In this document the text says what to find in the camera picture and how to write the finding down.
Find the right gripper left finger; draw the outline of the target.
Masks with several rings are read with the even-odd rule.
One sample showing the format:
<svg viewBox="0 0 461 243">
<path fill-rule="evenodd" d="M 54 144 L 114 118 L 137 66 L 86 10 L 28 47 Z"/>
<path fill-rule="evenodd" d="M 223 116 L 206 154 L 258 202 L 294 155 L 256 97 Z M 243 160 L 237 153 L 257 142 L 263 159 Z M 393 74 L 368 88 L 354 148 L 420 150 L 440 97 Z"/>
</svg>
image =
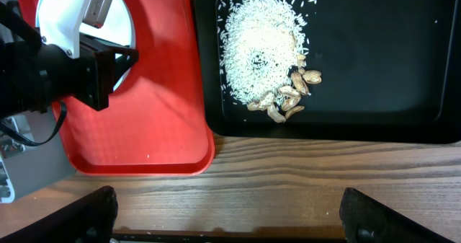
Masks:
<svg viewBox="0 0 461 243">
<path fill-rule="evenodd" d="M 1 238 L 1 243 L 109 242 L 117 218 L 115 189 L 104 186 Z"/>
</svg>

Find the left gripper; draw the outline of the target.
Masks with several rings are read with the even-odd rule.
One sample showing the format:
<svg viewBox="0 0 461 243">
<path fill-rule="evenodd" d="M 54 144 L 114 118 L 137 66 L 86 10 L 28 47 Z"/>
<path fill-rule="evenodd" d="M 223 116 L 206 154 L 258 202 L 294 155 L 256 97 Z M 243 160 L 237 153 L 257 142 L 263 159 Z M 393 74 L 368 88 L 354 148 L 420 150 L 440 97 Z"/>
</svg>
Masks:
<svg viewBox="0 0 461 243">
<path fill-rule="evenodd" d="M 65 50 L 69 62 L 64 97 L 75 97 L 93 110 L 109 107 L 113 82 L 138 62 L 139 52 L 133 48 L 112 47 L 102 43 L 80 45 L 79 56 Z"/>
</svg>

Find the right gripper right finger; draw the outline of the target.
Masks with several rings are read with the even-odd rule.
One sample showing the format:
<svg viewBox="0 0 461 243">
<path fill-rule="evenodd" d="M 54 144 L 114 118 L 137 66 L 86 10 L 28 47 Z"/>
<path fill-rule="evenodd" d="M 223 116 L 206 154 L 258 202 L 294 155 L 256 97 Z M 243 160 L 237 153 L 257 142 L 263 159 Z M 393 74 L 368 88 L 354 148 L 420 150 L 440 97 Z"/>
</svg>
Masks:
<svg viewBox="0 0 461 243">
<path fill-rule="evenodd" d="M 344 191 L 339 216 L 348 242 L 452 243 L 352 187 Z"/>
</svg>

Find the food scraps rice and nuts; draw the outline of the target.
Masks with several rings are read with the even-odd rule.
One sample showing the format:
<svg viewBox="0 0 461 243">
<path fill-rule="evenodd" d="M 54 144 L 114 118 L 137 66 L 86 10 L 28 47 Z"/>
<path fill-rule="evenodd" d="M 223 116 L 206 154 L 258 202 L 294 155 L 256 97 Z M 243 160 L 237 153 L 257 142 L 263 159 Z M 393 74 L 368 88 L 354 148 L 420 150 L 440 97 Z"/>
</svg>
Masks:
<svg viewBox="0 0 461 243">
<path fill-rule="evenodd" d="M 284 123 L 303 111 L 322 73 L 308 68 L 308 15 L 316 0 L 216 0 L 221 89 L 249 111 Z"/>
</svg>

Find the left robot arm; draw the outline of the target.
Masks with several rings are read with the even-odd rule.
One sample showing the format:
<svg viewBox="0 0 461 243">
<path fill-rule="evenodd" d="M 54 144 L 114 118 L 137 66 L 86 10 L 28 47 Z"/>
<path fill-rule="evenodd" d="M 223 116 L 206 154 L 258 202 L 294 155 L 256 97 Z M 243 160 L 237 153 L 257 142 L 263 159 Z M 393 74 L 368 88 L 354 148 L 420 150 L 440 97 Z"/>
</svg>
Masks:
<svg viewBox="0 0 461 243">
<path fill-rule="evenodd" d="M 1 24 L 20 36 L 1 42 L 1 116 L 43 112 L 54 101 L 75 97 L 100 111 L 109 106 L 117 80 L 139 59 L 139 52 L 90 35 L 80 36 L 80 56 L 72 59 L 5 4 Z"/>
</svg>

